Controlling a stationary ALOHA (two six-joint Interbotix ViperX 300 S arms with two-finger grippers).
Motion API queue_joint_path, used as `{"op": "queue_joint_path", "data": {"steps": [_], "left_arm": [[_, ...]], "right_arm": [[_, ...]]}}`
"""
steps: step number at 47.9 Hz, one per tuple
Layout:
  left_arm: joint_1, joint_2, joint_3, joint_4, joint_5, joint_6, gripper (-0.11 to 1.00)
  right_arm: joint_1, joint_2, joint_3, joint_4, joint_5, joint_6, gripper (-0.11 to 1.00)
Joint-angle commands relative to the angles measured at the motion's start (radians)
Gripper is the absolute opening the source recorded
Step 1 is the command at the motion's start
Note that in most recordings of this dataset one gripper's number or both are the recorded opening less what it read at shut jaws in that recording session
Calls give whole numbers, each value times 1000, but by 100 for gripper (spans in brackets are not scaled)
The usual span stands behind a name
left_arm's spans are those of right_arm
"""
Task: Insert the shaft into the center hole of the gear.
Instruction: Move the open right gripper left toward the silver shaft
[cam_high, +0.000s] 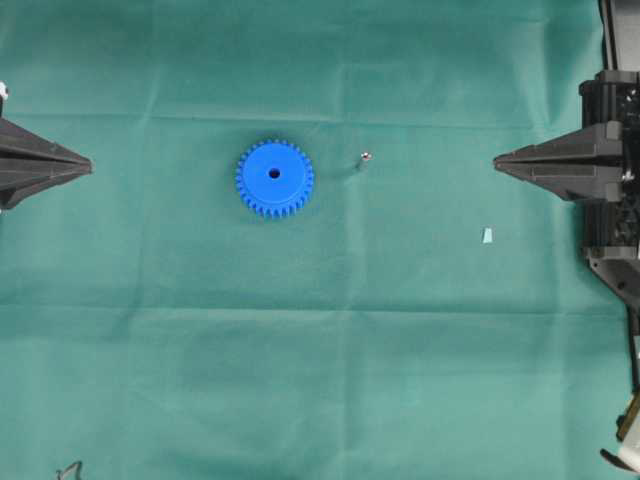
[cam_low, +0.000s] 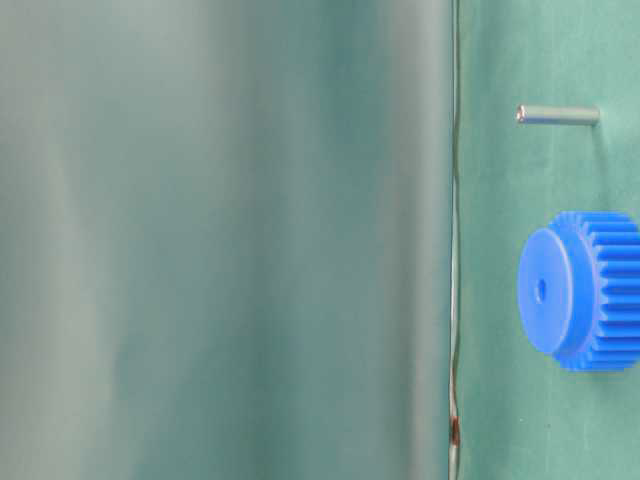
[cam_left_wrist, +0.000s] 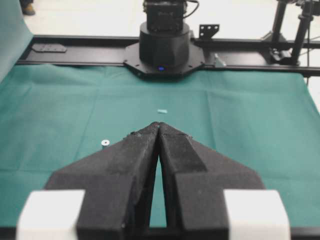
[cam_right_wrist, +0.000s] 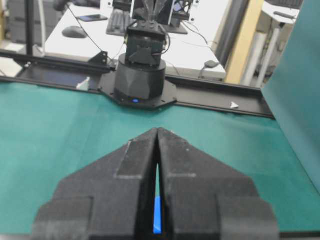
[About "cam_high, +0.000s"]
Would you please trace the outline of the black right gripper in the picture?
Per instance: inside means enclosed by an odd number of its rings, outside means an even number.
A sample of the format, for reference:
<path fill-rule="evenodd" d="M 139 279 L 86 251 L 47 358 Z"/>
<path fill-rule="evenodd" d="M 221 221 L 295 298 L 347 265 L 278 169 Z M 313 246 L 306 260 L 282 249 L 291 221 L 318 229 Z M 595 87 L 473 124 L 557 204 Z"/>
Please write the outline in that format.
<path fill-rule="evenodd" d="M 603 70 L 579 87 L 585 128 L 501 154 L 499 172 L 587 206 L 590 247 L 639 243 L 639 74 Z M 608 164 L 615 166 L 577 165 Z"/>

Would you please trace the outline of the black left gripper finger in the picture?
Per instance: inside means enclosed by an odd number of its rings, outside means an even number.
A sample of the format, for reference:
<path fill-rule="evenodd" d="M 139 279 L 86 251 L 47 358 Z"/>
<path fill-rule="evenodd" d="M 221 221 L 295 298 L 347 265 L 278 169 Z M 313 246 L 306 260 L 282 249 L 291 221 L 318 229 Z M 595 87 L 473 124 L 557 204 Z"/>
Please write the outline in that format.
<path fill-rule="evenodd" d="M 4 118 L 1 119 L 1 157 L 3 159 L 70 165 L 83 173 L 93 171 L 90 159 L 60 144 L 48 141 Z"/>
<path fill-rule="evenodd" d="M 78 177 L 92 173 L 91 167 L 63 169 L 1 171 L 1 209 L 10 210 L 26 198 L 49 188 L 68 183 Z"/>

